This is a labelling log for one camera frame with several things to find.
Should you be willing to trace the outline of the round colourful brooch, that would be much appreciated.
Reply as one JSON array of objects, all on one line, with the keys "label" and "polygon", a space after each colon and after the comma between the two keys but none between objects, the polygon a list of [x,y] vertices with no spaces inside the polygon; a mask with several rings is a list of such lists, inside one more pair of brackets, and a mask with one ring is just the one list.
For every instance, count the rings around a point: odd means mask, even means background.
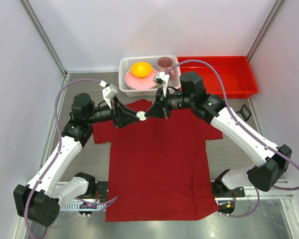
[{"label": "round colourful brooch", "polygon": [[139,118],[140,121],[145,121],[147,119],[146,113],[144,111],[138,111],[136,116]]}]

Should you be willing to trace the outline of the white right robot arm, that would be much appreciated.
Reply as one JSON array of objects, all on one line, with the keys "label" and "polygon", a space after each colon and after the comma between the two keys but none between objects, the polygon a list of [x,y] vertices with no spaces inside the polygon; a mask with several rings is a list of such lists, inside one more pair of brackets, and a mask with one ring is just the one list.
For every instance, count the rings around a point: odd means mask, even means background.
[{"label": "white right robot arm", "polygon": [[286,172],[292,150],[287,145],[269,142],[241,120],[225,101],[206,92],[202,77],[196,72],[180,76],[181,91],[170,94],[169,75],[157,72],[153,81],[159,85],[155,101],[146,112],[147,118],[167,119],[172,110],[191,109],[193,114],[231,138],[251,158],[253,165],[241,169],[227,169],[215,179],[215,191],[228,196],[234,189],[253,186],[268,192]]}]

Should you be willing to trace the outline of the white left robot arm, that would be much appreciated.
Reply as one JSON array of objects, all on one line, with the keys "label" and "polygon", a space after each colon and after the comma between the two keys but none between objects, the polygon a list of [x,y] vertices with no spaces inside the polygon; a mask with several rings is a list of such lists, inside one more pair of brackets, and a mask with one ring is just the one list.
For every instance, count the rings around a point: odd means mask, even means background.
[{"label": "white left robot arm", "polygon": [[93,133],[94,123],[109,121],[122,128],[139,121],[136,111],[122,104],[117,97],[107,105],[95,106],[86,93],[73,99],[70,120],[61,133],[61,140],[39,172],[27,185],[13,191],[17,214],[49,227],[59,211],[78,197],[92,198],[96,193],[95,177],[79,172],[63,186],[57,184],[74,157],[84,148]]}]

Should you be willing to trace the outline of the pink floral mug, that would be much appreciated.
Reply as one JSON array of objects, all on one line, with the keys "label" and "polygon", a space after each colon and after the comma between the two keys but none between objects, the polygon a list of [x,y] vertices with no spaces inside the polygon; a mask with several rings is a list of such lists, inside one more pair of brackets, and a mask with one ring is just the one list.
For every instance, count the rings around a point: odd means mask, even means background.
[{"label": "pink floral mug", "polygon": [[157,70],[159,72],[168,73],[171,78],[175,75],[174,70],[172,70],[173,66],[173,60],[169,57],[161,57],[157,61]]}]

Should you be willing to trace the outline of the red t-shirt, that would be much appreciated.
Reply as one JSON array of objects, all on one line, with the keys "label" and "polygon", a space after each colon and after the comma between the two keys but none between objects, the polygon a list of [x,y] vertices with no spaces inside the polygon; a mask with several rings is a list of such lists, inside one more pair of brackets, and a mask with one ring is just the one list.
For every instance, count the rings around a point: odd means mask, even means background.
[{"label": "red t-shirt", "polygon": [[222,132],[189,109],[124,128],[93,126],[96,144],[110,143],[108,222],[191,221],[218,211],[206,142]]}]

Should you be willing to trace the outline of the white perforated plastic basket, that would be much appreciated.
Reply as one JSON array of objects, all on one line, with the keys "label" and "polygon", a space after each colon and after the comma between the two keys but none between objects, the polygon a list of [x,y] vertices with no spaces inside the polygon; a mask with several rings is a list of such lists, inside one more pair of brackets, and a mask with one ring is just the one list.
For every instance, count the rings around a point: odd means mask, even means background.
[{"label": "white perforated plastic basket", "polygon": [[[158,70],[158,60],[161,55],[125,57],[119,63],[119,89],[129,97],[155,95],[158,84],[153,79]],[[139,62],[147,62],[152,67],[152,72],[138,78],[131,73],[131,68]]]}]

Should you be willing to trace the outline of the aluminium front rail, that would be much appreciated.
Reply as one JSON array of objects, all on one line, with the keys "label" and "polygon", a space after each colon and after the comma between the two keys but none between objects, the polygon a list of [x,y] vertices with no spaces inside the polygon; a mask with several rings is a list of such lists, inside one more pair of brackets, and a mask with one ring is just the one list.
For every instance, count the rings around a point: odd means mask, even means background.
[{"label": "aluminium front rail", "polygon": [[[87,185],[87,180],[81,177],[74,177],[71,181],[65,183],[58,183],[56,189],[52,192],[50,196],[45,195],[45,193],[39,192],[38,189],[35,190],[32,199],[29,204],[28,212],[30,214],[35,214],[34,210],[44,213],[51,213],[54,217],[60,211],[78,211],[81,214],[87,215],[93,212],[105,211],[106,208],[112,204],[113,199],[107,200],[108,196],[108,181],[98,181],[94,183],[94,192],[90,192],[88,195],[79,196],[78,199],[73,198],[75,191],[81,192],[84,186]],[[268,192],[263,192],[259,190],[259,193],[254,195],[252,191],[254,187],[238,187],[232,192],[226,192],[221,195],[216,189],[216,183],[211,182],[213,197],[220,206],[221,210],[229,208],[234,209],[234,200],[255,197],[260,199],[265,196],[266,199],[271,199],[274,197],[290,197],[286,188],[279,189],[277,186],[271,188]]]}]

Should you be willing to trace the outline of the orange plastic bowl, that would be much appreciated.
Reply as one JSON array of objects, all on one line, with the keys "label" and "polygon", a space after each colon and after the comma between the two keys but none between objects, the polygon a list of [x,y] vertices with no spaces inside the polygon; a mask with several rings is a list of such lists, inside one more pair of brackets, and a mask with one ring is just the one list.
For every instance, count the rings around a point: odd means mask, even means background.
[{"label": "orange plastic bowl", "polygon": [[130,72],[138,78],[145,78],[152,72],[152,66],[147,62],[137,62],[130,68]]}]

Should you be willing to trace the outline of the red plastic tray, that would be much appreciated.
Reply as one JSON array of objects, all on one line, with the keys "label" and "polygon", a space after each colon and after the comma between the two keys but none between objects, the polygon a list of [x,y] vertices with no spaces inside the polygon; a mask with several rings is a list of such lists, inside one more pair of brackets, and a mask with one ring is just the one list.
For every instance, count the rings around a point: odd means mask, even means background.
[{"label": "red plastic tray", "polygon": [[[258,93],[258,86],[245,56],[183,56],[185,60],[202,60],[209,63],[222,79],[227,98],[244,99]],[[195,71],[203,79],[207,93],[223,97],[220,83],[213,71],[197,62],[185,63],[180,67],[181,73]]]}]

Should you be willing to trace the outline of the black brooch box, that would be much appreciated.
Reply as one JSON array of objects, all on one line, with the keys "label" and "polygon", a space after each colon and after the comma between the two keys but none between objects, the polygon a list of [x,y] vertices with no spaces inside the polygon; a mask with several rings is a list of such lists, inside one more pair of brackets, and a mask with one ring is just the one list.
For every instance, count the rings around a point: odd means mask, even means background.
[{"label": "black brooch box", "polygon": [[252,116],[252,112],[246,104],[242,105],[238,113],[241,115],[244,122],[247,122]]}]

